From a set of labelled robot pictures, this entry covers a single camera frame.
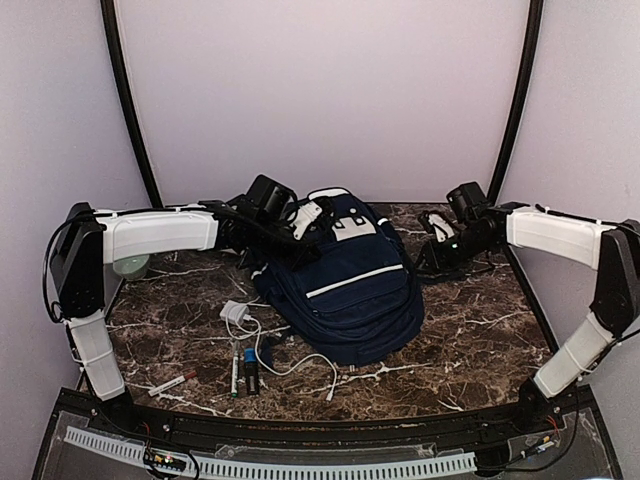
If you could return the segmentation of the navy blue student backpack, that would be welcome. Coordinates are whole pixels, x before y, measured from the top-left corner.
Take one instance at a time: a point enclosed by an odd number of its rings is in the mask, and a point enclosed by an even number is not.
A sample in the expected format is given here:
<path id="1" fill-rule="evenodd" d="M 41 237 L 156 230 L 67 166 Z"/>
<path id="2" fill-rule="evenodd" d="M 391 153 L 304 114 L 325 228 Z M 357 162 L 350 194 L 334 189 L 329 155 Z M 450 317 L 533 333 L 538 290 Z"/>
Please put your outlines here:
<path id="1" fill-rule="evenodd" d="M 256 252 L 258 295 L 316 352 L 343 366 L 365 366 L 402 349 L 419 333 L 424 302 L 413 263 L 391 221 L 349 190 L 311 192 L 321 208 L 305 238 L 319 259 L 293 271 Z"/>

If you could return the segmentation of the white charger with cable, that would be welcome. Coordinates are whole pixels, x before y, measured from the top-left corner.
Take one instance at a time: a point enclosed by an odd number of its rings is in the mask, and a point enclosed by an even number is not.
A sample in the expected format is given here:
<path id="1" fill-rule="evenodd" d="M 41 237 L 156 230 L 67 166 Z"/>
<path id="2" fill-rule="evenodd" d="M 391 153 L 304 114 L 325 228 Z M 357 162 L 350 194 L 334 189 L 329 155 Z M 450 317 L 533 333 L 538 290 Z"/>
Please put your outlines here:
<path id="1" fill-rule="evenodd" d="M 256 303 L 242 303 L 234 300 L 228 300 L 222 306 L 220 319 L 224 323 L 230 339 L 237 342 L 253 340 L 255 361 L 267 372 L 279 377 L 286 377 L 290 375 L 312 359 L 320 359 L 325 362 L 331 368 L 333 375 L 332 382 L 325 397 L 327 402 L 331 402 L 334 398 L 338 381 L 338 369 L 336 365 L 323 354 L 311 353 L 298 360 L 287 370 L 277 370 L 274 366 L 274 347 L 280 343 L 286 342 L 288 338 L 291 337 L 292 330 L 290 327 L 283 329 L 283 333 L 279 338 L 265 336 L 265 330 L 263 329 L 260 321 L 249 313 L 250 306 L 256 306 Z"/>

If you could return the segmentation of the red capped white marker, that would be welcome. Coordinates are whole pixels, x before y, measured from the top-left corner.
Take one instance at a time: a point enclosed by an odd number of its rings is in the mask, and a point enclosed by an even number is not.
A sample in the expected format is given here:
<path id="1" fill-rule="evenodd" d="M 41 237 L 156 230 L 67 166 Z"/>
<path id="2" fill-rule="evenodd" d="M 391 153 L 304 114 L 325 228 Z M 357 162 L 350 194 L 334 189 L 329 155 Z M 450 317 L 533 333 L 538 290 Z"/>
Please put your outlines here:
<path id="1" fill-rule="evenodd" d="M 148 395 L 150 397 L 155 397 L 169 389 L 172 389 L 178 385 L 181 385 L 182 383 L 186 382 L 187 380 L 193 379 L 197 376 L 197 372 L 195 370 L 187 372 L 185 374 L 182 374 L 178 377 L 175 377 L 161 385 L 158 385 L 156 387 L 151 388 L 148 391 Z"/>

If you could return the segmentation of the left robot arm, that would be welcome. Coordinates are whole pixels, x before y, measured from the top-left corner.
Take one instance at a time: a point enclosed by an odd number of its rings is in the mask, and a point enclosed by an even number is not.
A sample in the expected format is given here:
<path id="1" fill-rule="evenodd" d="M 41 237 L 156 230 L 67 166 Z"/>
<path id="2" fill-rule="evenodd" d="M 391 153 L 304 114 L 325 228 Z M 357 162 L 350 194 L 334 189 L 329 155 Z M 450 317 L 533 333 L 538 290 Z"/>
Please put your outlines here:
<path id="1" fill-rule="evenodd" d="M 320 255 L 305 233 L 321 213 L 315 201 L 299 200 L 265 175 L 228 202 L 121 211 L 75 204 L 46 246 L 42 296 L 50 320 L 65 326 L 73 358 L 94 394 L 106 401 L 103 421 L 120 436 L 141 427 L 140 412 L 120 398 L 127 389 L 106 327 L 106 266 L 123 267 L 124 278 L 137 277 L 155 254 L 229 250 L 245 255 L 256 249 L 296 270 Z"/>

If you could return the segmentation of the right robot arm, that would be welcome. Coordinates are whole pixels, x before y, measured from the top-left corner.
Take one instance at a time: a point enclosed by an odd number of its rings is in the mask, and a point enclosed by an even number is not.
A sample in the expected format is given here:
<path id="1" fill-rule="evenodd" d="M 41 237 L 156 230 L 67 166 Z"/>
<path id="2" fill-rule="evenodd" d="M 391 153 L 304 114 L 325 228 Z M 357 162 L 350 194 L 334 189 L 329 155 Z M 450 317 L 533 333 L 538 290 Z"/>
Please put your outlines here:
<path id="1" fill-rule="evenodd" d="M 418 220 L 429 235 L 416 260 L 426 282 L 469 274 L 481 254 L 518 263 L 554 353 L 519 389 L 510 424 L 521 434 L 545 422 L 554 401 L 639 334 L 639 223 L 589 218 L 540 204 L 497 204 L 475 183 L 446 199 L 452 220 L 434 210 Z"/>

